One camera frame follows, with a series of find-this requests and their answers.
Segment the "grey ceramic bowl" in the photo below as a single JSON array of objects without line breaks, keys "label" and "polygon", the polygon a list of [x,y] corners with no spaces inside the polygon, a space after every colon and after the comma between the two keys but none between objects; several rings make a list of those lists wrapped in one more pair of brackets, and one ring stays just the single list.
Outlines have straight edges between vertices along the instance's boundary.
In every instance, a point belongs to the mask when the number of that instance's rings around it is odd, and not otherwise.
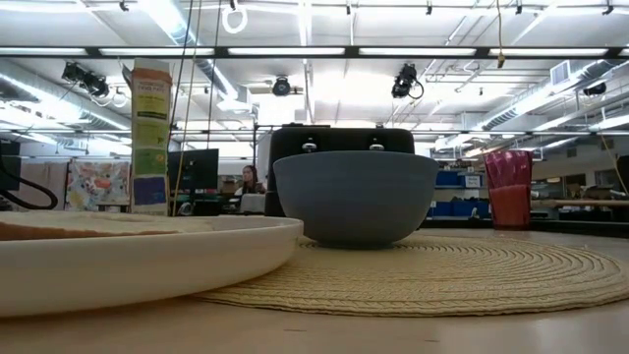
[{"label": "grey ceramic bowl", "polygon": [[438,163],[408,152],[345,150],[274,162],[284,214],[323,245],[378,249],[415,232],[432,202]]}]

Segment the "round woven straw placemat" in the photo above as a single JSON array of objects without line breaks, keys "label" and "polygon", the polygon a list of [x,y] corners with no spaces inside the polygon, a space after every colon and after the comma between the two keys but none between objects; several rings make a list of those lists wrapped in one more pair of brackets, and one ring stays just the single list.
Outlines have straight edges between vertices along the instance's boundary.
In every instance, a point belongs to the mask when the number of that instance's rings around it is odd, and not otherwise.
[{"label": "round woven straw placemat", "polygon": [[418,235],[382,250],[301,239],[282,267],[197,297],[363,317],[541,313],[629,299],[629,265],[590,250],[509,238]]}]

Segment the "Panda Puffs cereal box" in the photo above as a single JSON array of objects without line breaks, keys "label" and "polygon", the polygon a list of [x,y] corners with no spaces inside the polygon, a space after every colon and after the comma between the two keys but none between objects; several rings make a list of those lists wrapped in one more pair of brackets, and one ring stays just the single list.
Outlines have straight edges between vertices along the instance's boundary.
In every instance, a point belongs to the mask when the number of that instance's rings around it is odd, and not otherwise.
[{"label": "Panda Puffs cereal box", "polygon": [[158,60],[137,58],[131,84],[131,212],[165,215],[172,87],[169,66]]}]

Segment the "white ceramic plate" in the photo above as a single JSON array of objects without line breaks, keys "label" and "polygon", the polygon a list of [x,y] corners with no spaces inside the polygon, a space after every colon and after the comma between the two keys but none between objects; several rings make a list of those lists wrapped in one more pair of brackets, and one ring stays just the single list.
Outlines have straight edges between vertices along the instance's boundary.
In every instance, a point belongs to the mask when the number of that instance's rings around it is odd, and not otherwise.
[{"label": "white ceramic plate", "polygon": [[269,273],[293,255],[298,219],[215,216],[210,231],[0,241],[0,318],[200,293]]}]

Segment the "red translucent plastic cup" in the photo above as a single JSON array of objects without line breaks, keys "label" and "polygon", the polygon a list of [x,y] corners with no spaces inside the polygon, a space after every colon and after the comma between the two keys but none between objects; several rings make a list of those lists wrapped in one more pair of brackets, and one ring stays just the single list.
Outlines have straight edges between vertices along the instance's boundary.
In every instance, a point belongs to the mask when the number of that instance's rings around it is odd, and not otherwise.
[{"label": "red translucent plastic cup", "polygon": [[495,151],[484,156],[484,163],[493,227],[528,229],[533,154],[526,150]]}]

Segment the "toast slice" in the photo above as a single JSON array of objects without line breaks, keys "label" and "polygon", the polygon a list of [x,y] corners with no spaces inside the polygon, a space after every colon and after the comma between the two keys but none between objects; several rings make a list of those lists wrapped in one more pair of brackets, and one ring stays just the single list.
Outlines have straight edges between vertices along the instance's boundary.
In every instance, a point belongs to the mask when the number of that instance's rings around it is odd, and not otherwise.
[{"label": "toast slice", "polygon": [[207,217],[101,211],[0,211],[0,241],[177,234],[213,229]]}]

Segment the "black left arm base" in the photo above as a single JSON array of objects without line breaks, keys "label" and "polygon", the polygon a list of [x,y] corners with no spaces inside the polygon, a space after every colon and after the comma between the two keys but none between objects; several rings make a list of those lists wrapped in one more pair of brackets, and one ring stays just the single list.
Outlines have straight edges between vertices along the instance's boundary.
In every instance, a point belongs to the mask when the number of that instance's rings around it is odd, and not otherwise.
[{"label": "black left arm base", "polygon": [[[22,160],[20,158],[19,143],[9,143],[0,141],[0,160],[6,170],[16,176],[21,175]],[[18,191],[20,182],[11,178],[5,172],[0,170],[0,190]]]}]

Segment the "black four-slot toaster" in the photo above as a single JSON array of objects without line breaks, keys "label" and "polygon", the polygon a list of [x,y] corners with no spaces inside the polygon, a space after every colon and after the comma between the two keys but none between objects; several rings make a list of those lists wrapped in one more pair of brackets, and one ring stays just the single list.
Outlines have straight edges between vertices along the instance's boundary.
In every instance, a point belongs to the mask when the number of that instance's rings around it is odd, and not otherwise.
[{"label": "black four-slot toaster", "polygon": [[368,150],[375,145],[382,146],[385,151],[415,153],[413,135],[404,129],[283,125],[270,138],[264,215],[285,216],[273,171],[276,160],[310,152]]}]

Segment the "black computer monitor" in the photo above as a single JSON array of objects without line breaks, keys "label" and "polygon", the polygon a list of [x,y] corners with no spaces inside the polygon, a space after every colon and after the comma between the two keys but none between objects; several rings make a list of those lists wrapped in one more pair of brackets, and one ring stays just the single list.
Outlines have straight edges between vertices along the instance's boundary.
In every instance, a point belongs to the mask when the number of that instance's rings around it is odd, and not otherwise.
[{"label": "black computer monitor", "polygon": [[172,191],[216,189],[219,150],[195,149],[169,152],[168,177]]}]

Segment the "black overhead light bar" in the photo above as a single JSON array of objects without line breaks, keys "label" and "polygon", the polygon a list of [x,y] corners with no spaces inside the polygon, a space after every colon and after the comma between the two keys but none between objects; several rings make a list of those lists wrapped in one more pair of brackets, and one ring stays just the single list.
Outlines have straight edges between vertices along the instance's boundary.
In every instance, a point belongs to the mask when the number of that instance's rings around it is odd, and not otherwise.
[{"label": "black overhead light bar", "polygon": [[443,59],[443,60],[629,60],[624,47],[463,46],[0,46],[0,57],[129,59]]}]

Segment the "blue storage bin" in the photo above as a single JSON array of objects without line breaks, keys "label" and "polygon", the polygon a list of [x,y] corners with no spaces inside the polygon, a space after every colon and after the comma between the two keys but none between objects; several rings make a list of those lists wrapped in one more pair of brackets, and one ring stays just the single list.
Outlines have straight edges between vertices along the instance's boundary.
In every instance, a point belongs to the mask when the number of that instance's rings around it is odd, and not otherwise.
[{"label": "blue storage bin", "polygon": [[432,202],[428,211],[428,217],[487,217],[489,215],[489,203],[485,201],[452,201]]},{"label": "blue storage bin", "polygon": [[437,173],[435,187],[442,189],[480,189],[484,186],[480,173],[441,170]]}]

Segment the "floral patterned cloth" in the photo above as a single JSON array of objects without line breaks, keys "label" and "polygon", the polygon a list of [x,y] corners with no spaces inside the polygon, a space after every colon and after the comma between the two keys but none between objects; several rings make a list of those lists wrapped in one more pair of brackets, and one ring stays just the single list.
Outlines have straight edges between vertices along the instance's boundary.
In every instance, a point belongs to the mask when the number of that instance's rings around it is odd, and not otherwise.
[{"label": "floral patterned cloth", "polygon": [[65,210],[99,211],[101,207],[127,206],[128,161],[71,160],[68,164]]}]

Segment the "wooden workbench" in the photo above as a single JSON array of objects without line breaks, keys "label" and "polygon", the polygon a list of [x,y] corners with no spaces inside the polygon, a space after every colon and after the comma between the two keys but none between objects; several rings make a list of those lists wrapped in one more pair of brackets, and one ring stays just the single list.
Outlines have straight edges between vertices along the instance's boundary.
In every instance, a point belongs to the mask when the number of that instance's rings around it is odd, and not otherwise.
[{"label": "wooden workbench", "polygon": [[629,207],[627,200],[531,200],[537,207]]}]

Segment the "pink fabric panel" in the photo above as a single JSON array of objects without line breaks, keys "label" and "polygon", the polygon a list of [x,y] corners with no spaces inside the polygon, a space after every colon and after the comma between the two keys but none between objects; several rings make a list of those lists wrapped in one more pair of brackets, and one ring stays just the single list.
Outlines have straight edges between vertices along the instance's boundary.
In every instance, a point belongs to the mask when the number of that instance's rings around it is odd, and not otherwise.
[{"label": "pink fabric panel", "polygon": [[[55,210],[63,210],[67,169],[67,162],[28,162],[24,160],[21,165],[21,177],[51,191],[58,199]],[[20,184],[17,196],[34,205],[45,206],[50,203],[45,194],[23,183]]]}]

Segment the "silver ventilation duct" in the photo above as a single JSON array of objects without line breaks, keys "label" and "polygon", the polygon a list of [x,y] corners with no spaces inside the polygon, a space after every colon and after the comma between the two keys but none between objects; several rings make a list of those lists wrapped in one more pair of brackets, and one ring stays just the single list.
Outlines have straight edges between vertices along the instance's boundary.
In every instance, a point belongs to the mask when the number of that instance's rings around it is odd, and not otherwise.
[{"label": "silver ventilation duct", "polygon": [[627,64],[629,60],[621,59],[564,60],[549,70],[550,76],[547,80],[516,95],[509,103],[492,109],[472,131],[489,131],[526,115],[561,95],[593,86]]},{"label": "silver ventilation duct", "polygon": [[32,94],[43,104],[46,113],[68,113],[72,118],[87,115],[121,130],[131,128],[129,118],[101,107],[70,88],[62,88],[6,59],[0,59],[0,79]]}]

